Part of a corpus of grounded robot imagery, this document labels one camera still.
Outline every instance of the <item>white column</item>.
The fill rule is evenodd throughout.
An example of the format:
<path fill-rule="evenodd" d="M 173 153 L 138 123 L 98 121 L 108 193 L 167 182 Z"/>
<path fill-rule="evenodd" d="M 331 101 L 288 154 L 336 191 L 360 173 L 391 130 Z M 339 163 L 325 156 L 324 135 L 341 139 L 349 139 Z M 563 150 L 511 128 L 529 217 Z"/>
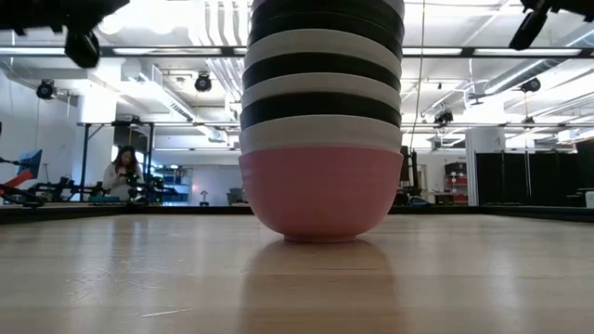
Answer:
<path fill-rule="evenodd" d="M 474 128 L 466 131 L 466 168 L 470 206 L 478 206 L 476 179 L 476 153 L 496 153 L 506 147 L 505 129 L 502 127 Z"/>
<path fill-rule="evenodd" d="M 101 62 L 100 67 L 93 73 L 101 80 L 107 83 L 119 82 L 122 77 L 121 62 L 106 63 Z M 113 122 L 116 117 L 118 96 L 110 90 L 92 84 L 89 91 L 84 96 L 79 96 L 78 108 L 80 111 L 79 122 Z M 97 129 L 91 127 L 89 134 Z M 105 168 L 111 162 L 111 149 L 113 147 L 114 129 L 105 126 L 95 133 L 88 142 L 88 151 L 86 158 L 85 184 L 93 186 L 97 181 L 101 181 Z M 72 163 L 72 179 L 78 185 L 81 182 L 83 167 L 84 150 L 84 127 L 80 126 L 76 133 L 76 149 Z"/>

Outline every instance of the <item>black panel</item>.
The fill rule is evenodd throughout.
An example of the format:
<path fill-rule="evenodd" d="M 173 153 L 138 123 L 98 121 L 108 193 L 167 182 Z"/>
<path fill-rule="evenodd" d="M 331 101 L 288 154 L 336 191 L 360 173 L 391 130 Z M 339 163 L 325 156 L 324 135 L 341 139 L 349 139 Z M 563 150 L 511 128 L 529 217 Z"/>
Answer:
<path fill-rule="evenodd" d="M 275 0 L 261 4 L 252 14 L 252 26 L 289 13 L 331 12 L 373 22 L 402 44 L 405 27 L 402 17 L 383 0 Z"/>
<path fill-rule="evenodd" d="M 574 195 L 577 189 L 581 187 L 580 184 L 580 168 L 577 154 L 562 153 L 559 154 L 559 174 L 562 206 L 574 205 L 567 196 Z"/>
<path fill-rule="evenodd" d="M 400 181 L 408 182 L 410 181 L 410 157 L 408 156 L 408 147 L 402 146 L 400 148 L 400 154 L 405 157 L 405 160 L 402 163 L 402 170 L 400 171 Z"/>
<path fill-rule="evenodd" d="M 577 143 L 580 187 L 594 187 L 594 140 Z"/>
<path fill-rule="evenodd" d="M 528 182 L 525 154 L 505 154 L 503 157 L 503 202 L 528 204 Z"/>
<path fill-rule="evenodd" d="M 388 122 L 400 128 L 398 110 L 372 98 L 343 93 L 295 93 L 260 99 L 241 112 L 241 130 L 281 118 L 348 115 Z"/>
<path fill-rule="evenodd" d="M 400 92 L 400 81 L 389 70 L 373 62 L 345 55 L 295 53 L 266 58 L 243 73 L 243 88 L 268 79 L 298 73 L 342 73 L 366 77 L 391 86 Z"/>
<path fill-rule="evenodd" d="M 559 165 L 554 153 L 530 155 L 530 184 L 534 205 L 555 206 L 559 201 Z"/>
<path fill-rule="evenodd" d="M 263 21 L 252 28 L 248 47 L 271 34 L 300 29 L 327 29 L 353 33 L 383 45 L 398 60 L 402 60 L 402 45 L 393 34 L 373 22 L 331 12 L 286 13 Z"/>
<path fill-rule="evenodd" d="M 476 180 L 479 205 L 503 203 L 503 156 L 501 153 L 476 154 Z"/>

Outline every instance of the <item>fluorescent light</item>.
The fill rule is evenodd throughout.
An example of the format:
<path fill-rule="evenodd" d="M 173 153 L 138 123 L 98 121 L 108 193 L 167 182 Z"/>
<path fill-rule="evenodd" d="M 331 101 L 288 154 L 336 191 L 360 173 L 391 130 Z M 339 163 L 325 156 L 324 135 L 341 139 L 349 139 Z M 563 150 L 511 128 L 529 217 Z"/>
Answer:
<path fill-rule="evenodd" d="M 170 19 L 159 17 L 155 22 L 150 23 L 150 29 L 157 34 L 167 34 L 174 30 L 175 26 Z"/>
<path fill-rule="evenodd" d="M 194 125 L 189 122 L 156 122 L 155 126 L 159 126 L 159 127 L 192 127 Z"/>
<path fill-rule="evenodd" d="M 7 46 L 0 47 L 2 56 L 64 56 L 64 49 L 61 47 L 40 47 L 40 46 Z"/>
<path fill-rule="evenodd" d="M 112 14 L 103 18 L 98 28 L 105 34 L 118 33 L 123 28 L 123 19 L 121 15 Z"/>
<path fill-rule="evenodd" d="M 162 152 L 218 152 L 218 151 L 239 151 L 239 148 L 155 148 L 155 151 Z"/>
<path fill-rule="evenodd" d="M 402 49 L 405 56 L 457 56 L 462 53 L 462 49 L 458 47 L 405 47 Z"/>
<path fill-rule="evenodd" d="M 189 148 L 154 148 L 153 150 L 158 152 L 183 152 L 189 151 Z"/>
<path fill-rule="evenodd" d="M 220 47 L 116 47 L 113 53 L 118 56 L 217 56 L 223 51 Z"/>
<path fill-rule="evenodd" d="M 543 58 L 557 56 L 577 56 L 582 50 L 574 48 L 531 48 L 524 51 L 500 48 L 480 48 L 474 50 L 475 56 L 542 56 Z"/>

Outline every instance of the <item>air duct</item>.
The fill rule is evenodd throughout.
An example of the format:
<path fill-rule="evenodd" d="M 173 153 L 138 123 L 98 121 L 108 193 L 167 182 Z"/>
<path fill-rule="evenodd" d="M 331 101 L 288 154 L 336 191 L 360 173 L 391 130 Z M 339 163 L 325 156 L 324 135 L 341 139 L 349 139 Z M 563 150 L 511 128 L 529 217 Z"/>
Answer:
<path fill-rule="evenodd" d="M 167 107 L 167 109 L 181 115 L 187 122 L 205 121 L 198 119 L 198 117 L 195 116 L 192 112 L 192 108 L 190 108 L 180 99 L 175 97 L 175 93 L 173 93 L 172 91 L 170 91 L 162 85 L 162 73 L 156 66 L 152 66 L 150 78 L 142 72 L 139 74 L 139 76 L 145 82 L 145 84 L 149 84 L 154 87 L 154 90 L 152 90 L 153 97 L 157 98 L 165 107 Z M 129 80 L 138 83 L 138 81 L 134 78 L 129 78 Z M 204 125 L 198 125 L 196 126 L 196 129 L 198 129 L 198 131 L 202 132 L 203 134 L 207 135 L 209 141 L 211 141 L 212 143 L 226 143 L 227 141 L 227 134 L 223 131 L 216 130 L 212 127 Z"/>
<path fill-rule="evenodd" d="M 555 46 L 591 48 L 594 46 L 594 30 L 591 26 L 584 26 L 562 38 Z M 470 96 L 470 98 L 492 96 L 503 93 L 535 78 L 537 75 L 561 65 L 567 60 L 568 59 L 526 60 L 513 69 L 499 75 L 497 78 L 485 83 L 482 87 L 482 93 L 477 92 Z"/>

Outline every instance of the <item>dark hair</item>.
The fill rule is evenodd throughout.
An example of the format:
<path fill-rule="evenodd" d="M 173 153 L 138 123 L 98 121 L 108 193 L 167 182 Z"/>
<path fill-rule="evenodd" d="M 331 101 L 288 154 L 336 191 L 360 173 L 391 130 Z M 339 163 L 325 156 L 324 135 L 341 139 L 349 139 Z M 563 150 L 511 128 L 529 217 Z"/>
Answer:
<path fill-rule="evenodd" d="M 124 166 L 122 162 L 122 155 L 125 152 L 130 152 L 130 155 L 132 156 L 132 161 L 128 166 Z M 131 146 L 121 147 L 118 151 L 118 156 L 115 158 L 115 161 L 112 164 L 115 167 L 116 173 L 118 172 L 118 170 L 120 170 L 121 167 L 125 167 L 126 171 L 128 172 L 137 172 L 138 160 L 136 159 L 136 149 Z"/>

